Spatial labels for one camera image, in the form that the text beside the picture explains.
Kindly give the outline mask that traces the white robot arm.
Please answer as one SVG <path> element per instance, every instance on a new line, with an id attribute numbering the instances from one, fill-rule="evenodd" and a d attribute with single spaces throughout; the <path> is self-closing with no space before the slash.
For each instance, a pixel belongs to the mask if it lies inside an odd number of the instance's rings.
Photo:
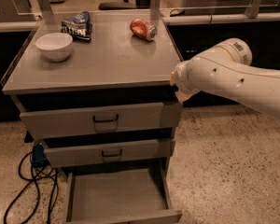
<path id="1" fill-rule="evenodd" d="M 252 52 L 241 39 L 230 38 L 179 63 L 170 84 L 179 102 L 204 91 L 280 119 L 280 70 L 251 65 Z"/>

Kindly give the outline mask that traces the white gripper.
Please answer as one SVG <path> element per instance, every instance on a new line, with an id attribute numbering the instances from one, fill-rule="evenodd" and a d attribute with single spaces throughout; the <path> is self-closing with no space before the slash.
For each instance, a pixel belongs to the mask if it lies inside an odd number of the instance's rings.
<path id="1" fill-rule="evenodd" d="M 176 85 L 178 88 L 175 96 L 179 103 L 184 103 L 191 95 L 199 92 L 199 90 L 189 82 L 190 69 L 188 68 L 188 63 L 188 61 L 179 63 L 170 75 L 170 86 Z"/>

